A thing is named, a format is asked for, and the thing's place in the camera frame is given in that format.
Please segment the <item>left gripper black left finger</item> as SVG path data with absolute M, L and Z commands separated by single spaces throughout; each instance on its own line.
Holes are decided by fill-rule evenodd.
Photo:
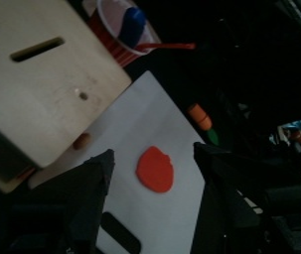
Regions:
M 5 254 L 95 254 L 113 170 L 106 150 L 24 194 L 9 214 Z

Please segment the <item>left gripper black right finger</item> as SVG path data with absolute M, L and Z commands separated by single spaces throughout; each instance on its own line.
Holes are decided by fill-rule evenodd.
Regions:
M 196 254 L 301 254 L 301 172 L 194 144 L 205 179 Z

